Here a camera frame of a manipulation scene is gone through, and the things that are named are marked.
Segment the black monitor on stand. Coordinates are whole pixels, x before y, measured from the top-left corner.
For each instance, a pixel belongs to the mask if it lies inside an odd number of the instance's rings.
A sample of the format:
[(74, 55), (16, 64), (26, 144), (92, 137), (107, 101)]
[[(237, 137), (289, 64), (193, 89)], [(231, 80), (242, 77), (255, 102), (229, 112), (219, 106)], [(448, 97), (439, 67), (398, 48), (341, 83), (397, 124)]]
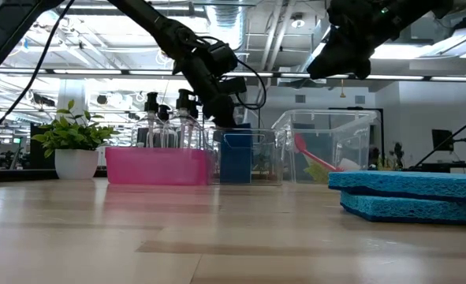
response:
[[(453, 134), (450, 130), (432, 129), (431, 134), (434, 147), (433, 151), (429, 155), (434, 154), (436, 151), (448, 151), (450, 153), (454, 153), (455, 143), (466, 143), (466, 137), (455, 139), (455, 134)], [(426, 159), (427, 158), (423, 158), (421, 162), (418, 162), (414, 166), (410, 166), (407, 171), (449, 174), (452, 169), (466, 170), (465, 161), (425, 163)]]

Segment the green plant in white pot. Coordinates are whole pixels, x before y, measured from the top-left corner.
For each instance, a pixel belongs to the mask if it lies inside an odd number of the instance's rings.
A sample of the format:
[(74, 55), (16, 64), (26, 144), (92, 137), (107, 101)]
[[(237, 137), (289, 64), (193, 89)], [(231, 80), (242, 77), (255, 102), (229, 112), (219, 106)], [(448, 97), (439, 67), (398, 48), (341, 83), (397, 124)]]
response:
[(64, 180), (88, 180), (94, 177), (98, 167), (97, 148), (118, 134), (113, 127), (101, 126), (95, 121), (99, 116), (88, 111), (73, 113), (74, 101), (65, 109), (57, 110), (57, 117), (41, 125), (43, 130), (32, 139), (41, 143), (46, 158), (54, 158), (59, 178)]

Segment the blue sponge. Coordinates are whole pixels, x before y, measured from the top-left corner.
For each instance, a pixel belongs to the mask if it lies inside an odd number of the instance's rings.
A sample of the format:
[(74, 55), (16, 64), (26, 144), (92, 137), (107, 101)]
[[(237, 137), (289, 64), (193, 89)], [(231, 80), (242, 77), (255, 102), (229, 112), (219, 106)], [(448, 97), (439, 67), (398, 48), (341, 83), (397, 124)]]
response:
[(345, 171), (328, 175), (328, 188), (356, 195), (465, 201), (466, 174)]
[(466, 203), (340, 193), (340, 205), (370, 222), (466, 225)]
[(243, 136), (251, 135), (252, 127), (250, 123), (239, 124), (235, 128), (219, 129), (216, 134), (219, 138), (222, 136)]
[(250, 184), (252, 179), (252, 137), (226, 133), (221, 142), (220, 182)]

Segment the green dish brush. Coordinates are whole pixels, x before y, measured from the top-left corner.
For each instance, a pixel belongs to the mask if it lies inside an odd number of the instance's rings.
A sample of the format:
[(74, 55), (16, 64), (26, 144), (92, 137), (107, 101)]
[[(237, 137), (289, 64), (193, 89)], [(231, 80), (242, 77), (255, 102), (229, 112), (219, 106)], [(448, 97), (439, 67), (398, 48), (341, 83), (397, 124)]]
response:
[(304, 169), (306, 174), (311, 176), (311, 179), (318, 184), (328, 183), (328, 173), (330, 172), (327, 168), (316, 162), (314, 159), (304, 156), (308, 166)]

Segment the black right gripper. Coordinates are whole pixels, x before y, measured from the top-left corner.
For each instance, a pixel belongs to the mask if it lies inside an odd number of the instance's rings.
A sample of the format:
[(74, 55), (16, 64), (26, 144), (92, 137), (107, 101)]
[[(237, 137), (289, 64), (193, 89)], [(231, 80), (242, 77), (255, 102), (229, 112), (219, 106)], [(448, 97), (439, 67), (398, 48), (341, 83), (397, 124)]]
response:
[(414, 21), (408, 0), (331, 0), (327, 13), (336, 28), (306, 68), (311, 79), (345, 73), (365, 79), (371, 74), (371, 48), (397, 39)]

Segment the long ceiling light strip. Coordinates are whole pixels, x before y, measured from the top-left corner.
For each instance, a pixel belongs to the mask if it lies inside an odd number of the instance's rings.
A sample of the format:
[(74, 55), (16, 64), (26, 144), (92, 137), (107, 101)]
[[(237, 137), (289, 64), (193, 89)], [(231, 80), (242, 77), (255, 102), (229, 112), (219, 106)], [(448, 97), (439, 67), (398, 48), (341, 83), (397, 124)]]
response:
[[(30, 76), (32, 69), (27, 68), (0, 68), (0, 75)], [(44, 69), (38, 72), (40, 77), (76, 76), (84, 78), (117, 78), (117, 77), (183, 77), (182, 73), (173, 74), (171, 70), (162, 69)], [(276, 79), (310, 79), (306, 73), (260, 72), (261, 78)], [(257, 77), (253, 72), (230, 72), (226, 77)], [(352, 74), (340, 74), (327, 77), (327, 80), (360, 80)], [(455, 82), (466, 83), (466, 77), (457, 76), (417, 76), (417, 75), (370, 75), (364, 80), (399, 80), (399, 81), (426, 81), (426, 82)]]

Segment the silver spiral air duct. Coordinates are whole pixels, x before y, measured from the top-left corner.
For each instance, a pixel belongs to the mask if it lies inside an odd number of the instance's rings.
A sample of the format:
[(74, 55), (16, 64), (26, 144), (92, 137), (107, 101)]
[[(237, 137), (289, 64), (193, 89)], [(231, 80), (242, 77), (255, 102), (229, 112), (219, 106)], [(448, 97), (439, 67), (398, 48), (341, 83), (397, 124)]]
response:
[(244, 43), (244, 26), (247, 10), (243, 0), (214, 0), (205, 6), (209, 24), (209, 35), (228, 43), (238, 50)]

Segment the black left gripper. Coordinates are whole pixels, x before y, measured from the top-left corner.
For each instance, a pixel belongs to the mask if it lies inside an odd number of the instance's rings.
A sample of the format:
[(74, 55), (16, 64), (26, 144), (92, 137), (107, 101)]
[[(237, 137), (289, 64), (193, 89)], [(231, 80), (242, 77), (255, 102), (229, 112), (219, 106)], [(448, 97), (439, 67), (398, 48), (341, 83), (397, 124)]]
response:
[(203, 103), (203, 113), (221, 128), (235, 127), (235, 104), (229, 95), (247, 91), (243, 77), (223, 79), (239, 61), (228, 43), (209, 43), (204, 37), (182, 39), (181, 57), (174, 60), (173, 75), (181, 73)]

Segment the large clear plastic bin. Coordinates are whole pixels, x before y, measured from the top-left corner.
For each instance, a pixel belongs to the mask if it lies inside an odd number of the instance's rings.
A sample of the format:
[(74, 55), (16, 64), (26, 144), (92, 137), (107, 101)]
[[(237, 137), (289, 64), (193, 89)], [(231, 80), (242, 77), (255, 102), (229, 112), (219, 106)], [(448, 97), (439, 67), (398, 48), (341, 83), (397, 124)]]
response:
[(300, 133), (307, 149), (327, 163), (338, 167), (343, 158), (366, 170), (369, 163), (370, 130), (376, 113), (369, 110), (287, 110), (272, 125), (287, 132), (285, 141), (285, 178), (294, 183), (315, 183), (304, 172), (308, 166), (296, 149), (294, 134)]

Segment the small clear plastic bin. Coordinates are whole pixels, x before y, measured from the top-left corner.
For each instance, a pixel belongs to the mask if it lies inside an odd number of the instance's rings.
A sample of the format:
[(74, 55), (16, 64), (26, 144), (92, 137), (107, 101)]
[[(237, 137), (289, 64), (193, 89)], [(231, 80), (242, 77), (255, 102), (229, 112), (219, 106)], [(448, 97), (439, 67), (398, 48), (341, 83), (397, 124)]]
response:
[[(221, 142), (216, 132), (205, 131), (206, 146), (211, 151), (212, 181), (220, 182)], [(287, 132), (284, 129), (252, 129), (252, 179), (250, 184), (223, 185), (280, 185), (284, 175), (284, 155)]]

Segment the red plastic tray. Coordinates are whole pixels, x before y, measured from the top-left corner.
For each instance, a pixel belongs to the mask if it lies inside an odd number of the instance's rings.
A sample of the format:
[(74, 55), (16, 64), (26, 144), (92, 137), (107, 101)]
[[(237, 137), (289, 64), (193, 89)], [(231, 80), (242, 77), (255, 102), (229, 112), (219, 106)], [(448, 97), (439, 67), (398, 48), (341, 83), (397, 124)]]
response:
[(108, 147), (109, 183), (116, 185), (208, 185), (211, 154), (192, 148)]

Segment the red dish brush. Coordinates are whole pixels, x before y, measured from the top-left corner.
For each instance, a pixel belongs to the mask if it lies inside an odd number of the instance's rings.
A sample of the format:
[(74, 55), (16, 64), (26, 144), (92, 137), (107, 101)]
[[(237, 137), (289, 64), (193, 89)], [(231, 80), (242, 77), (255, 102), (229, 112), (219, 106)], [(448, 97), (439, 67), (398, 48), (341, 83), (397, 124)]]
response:
[(323, 159), (317, 157), (316, 155), (313, 155), (308, 149), (306, 142), (303, 138), (303, 136), (300, 133), (295, 133), (294, 134), (294, 144), (296, 146), (296, 149), (301, 152), (303, 155), (305, 155), (306, 158), (309, 158), (311, 161), (318, 163), (320, 166), (325, 168), (326, 170), (330, 172), (342, 172), (343, 169), (340, 167), (335, 167)]

